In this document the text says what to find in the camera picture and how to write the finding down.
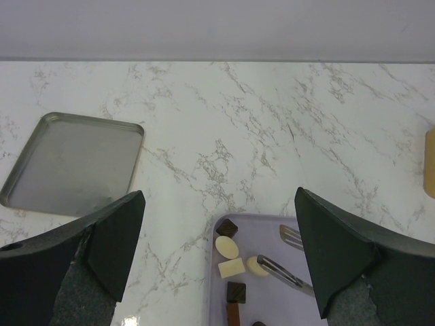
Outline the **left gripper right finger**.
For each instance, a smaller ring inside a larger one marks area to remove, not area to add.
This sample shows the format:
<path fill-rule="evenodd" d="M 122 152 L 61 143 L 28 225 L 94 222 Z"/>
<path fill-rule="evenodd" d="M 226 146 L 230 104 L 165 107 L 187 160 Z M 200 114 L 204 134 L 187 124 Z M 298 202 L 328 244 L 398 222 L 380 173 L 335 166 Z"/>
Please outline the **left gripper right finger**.
<path fill-rule="evenodd" d="M 294 204 L 321 318 L 329 325 L 433 325 L 434 245 L 299 187 Z"/>

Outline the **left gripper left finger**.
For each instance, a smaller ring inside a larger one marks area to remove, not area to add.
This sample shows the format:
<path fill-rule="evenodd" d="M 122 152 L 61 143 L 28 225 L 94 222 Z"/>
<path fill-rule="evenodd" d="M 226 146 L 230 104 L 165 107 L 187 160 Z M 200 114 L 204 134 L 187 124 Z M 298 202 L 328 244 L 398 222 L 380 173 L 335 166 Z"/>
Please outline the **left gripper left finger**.
<path fill-rule="evenodd" d="M 131 192 L 95 213 L 1 247 L 1 324 L 110 325 L 144 210 L 143 193 Z"/>

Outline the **metal tongs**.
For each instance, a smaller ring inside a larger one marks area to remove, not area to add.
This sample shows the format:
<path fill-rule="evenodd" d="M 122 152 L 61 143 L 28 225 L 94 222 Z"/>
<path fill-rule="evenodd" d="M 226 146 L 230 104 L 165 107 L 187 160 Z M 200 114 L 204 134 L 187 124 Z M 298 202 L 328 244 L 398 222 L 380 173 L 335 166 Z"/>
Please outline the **metal tongs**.
<path fill-rule="evenodd" d="M 298 230 L 281 224 L 279 226 L 279 235 L 285 244 L 304 252 L 302 238 Z M 308 296 L 315 297 L 313 287 L 309 283 L 306 283 L 300 278 L 294 276 L 290 271 L 286 270 L 283 266 L 279 265 L 269 257 L 259 255 L 257 256 L 256 261 L 261 268 L 265 269 L 269 274 L 273 275 L 281 282 Z"/>

